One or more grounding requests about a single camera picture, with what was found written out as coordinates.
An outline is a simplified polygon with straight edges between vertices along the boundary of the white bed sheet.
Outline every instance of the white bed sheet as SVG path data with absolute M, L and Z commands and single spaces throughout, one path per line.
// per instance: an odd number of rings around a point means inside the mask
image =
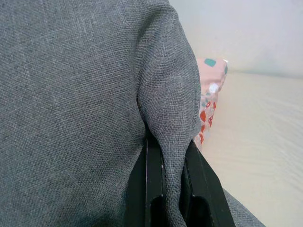
M 303 80 L 229 73 L 203 154 L 267 227 L 302 227 Z

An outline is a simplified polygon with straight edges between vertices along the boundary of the pillow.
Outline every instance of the pillow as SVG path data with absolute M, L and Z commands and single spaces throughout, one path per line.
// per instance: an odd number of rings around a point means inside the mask
M 202 151 L 202 144 L 209 138 L 209 130 L 213 123 L 218 94 L 227 74 L 227 61 L 223 59 L 197 59 L 201 82 L 201 102 L 199 116 L 201 130 L 194 138 L 195 144 Z

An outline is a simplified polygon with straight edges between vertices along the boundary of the white wall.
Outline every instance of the white wall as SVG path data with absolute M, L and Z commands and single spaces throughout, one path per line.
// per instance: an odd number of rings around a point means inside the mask
M 170 0 L 197 57 L 303 78 L 303 0 Z

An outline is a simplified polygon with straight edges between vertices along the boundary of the patterned pillow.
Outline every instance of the patterned pillow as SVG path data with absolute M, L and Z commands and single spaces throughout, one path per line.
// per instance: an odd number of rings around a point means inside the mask
M 197 60 L 201 82 L 200 120 L 201 131 L 195 137 L 197 147 L 202 150 L 202 144 L 209 137 L 209 130 L 213 123 L 218 94 L 221 90 L 226 74 L 227 61 L 223 59 L 198 59 Z

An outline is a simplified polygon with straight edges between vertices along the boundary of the gray fabric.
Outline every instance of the gray fabric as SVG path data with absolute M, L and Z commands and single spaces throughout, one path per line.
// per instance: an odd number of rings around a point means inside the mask
M 265 227 L 248 209 L 224 190 L 236 227 Z
M 0 1 L 0 226 L 123 226 L 148 124 L 171 226 L 199 78 L 166 0 Z

